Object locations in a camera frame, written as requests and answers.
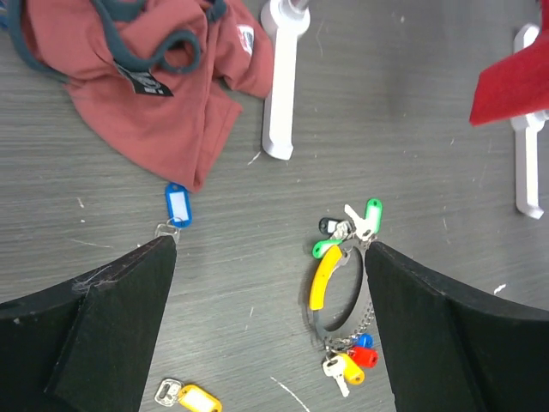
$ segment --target red fabric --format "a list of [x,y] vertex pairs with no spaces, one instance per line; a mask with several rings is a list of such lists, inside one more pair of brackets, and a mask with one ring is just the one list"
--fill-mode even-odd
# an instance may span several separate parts
[[541,0],[541,10],[542,27],[536,41],[480,74],[472,125],[549,108],[549,0]]
[[[155,67],[171,98],[135,94],[113,66],[99,15],[89,1],[27,0],[23,28],[33,54],[69,76],[66,87],[84,121],[113,148],[136,164],[190,191],[199,191],[242,111],[214,78],[259,98],[273,80],[273,48],[267,34],[241,0],[225,0],[227,12],[207,22],[203,0],[148,0],[130,23],[117,23],[124,43],[140,58],[150,58],[174,30],[191,30],[202,57],[192,73],[172,74]],[[250,55],[238,25],[254,29]],[[188,51],[169,51],[179,65]]]

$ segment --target blue key tag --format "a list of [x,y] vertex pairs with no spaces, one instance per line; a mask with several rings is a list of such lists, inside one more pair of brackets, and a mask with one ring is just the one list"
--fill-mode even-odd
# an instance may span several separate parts
[[357,338],[355,345],[362,348],[372,349],[374,347],[374,338],[365,333]]
[[176,183],[166,186],[166,202],[170,222],[175,227],[188,227],[192,223],[189,192]]

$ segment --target wood grain surface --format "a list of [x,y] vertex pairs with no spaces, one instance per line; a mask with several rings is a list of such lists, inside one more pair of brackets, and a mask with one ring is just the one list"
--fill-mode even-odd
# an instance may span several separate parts
[[[247,0],[258,15],[263,0]],[[534,1],[313,0],[299,42],[294,153],[260,152],[262,102],[244,114],[204,189],[178,265],[142,411],[164,377],[200,385],[227,412],[395,410],[383,357],[343,399],[303,317],[318,220],[384,201],[380,239],[417,261],[549,309],[549,217],[515,208],[508,123],[473,129],[478,74],[538,21]],[[0,36],[0,301],[47,288],[152,238],[165,181],[111,150],[55,82]],[[549,208],[549,141],[540,202]],[[329,285],[326,321],[355,269]]]

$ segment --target white plastic stand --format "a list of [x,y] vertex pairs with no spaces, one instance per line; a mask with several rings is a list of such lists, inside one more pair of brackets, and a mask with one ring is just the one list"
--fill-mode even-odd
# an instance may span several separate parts
[[[540,29],[527,24],[515,37],[514,52],[532,45]],[[546,111],[529,113],[511,119],[515,130],[516,207],[534,219],[543,216],[538,199],[538,132],[549,119]]]
[[305,0],[269,0],[261,23],[274,46],[273,90],[265,100],[262,145],[276,159],[292,157],[293,92],[299,38],[311,24]]

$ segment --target red key tag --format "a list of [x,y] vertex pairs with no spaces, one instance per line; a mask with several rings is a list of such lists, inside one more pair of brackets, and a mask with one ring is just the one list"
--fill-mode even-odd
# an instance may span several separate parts
[[362,348],[360,346],[354,346],[349,351],[351,359],[360,367],[372,368],[377,364],[377,352],[374,349]]

